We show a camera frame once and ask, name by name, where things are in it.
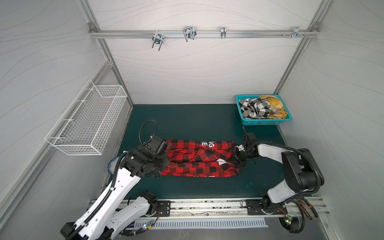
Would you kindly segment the red black plaid shirt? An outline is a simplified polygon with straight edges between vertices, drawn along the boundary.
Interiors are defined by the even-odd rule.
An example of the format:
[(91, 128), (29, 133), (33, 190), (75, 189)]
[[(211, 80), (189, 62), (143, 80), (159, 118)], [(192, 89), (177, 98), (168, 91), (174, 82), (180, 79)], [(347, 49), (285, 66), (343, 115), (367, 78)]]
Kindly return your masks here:
[(235, 142), (166, 140), (170, 164), (163, 176), (229, 178), (240, 173), (244, 164), (236, 160)]

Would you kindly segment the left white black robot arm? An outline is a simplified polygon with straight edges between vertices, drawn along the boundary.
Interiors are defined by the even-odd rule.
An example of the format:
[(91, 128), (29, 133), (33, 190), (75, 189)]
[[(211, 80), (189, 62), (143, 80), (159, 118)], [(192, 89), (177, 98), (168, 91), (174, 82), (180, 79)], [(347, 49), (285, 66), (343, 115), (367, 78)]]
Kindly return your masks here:
[(149, 191), (120, 211), (117, 209), (142, 177), (160, 175), (168, 167), (167, 147), (166, 141), (153, 136), (139, 147), (123, 152), (115, 162), (107, 188), (78, 220), (62, 227), (61, 235), (67, 240), (112, 240), (136, 219), (153, 215), (158, 198)]

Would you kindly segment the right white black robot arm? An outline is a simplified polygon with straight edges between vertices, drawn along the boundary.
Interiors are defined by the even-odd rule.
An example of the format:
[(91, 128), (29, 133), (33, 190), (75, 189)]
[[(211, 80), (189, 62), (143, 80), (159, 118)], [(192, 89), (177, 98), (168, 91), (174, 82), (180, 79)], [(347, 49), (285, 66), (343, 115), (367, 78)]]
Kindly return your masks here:
[(260, 202), (260, 208), (267, 214), (301, 194), (317, 193), (324, 185), (324, 176), (309, 149), (258, 141), (254, 133), (244, 132), (243, 138), (244, 143), (235, 147), (236, 161), (244, 164), (246, 160), (263, 157), (283, 166), (284, 180), (269, 189)]

